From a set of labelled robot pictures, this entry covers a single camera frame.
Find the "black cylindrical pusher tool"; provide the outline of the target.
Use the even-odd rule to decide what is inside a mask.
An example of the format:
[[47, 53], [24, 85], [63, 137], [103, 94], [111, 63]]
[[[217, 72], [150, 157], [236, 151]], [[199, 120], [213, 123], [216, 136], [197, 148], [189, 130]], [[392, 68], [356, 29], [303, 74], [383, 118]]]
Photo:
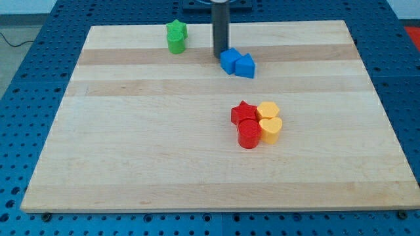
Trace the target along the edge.
[[213, 54], [221, 58], [221, 53], [229, 48], [229, 0], [211, 0], [211, 21], [213, 27]]

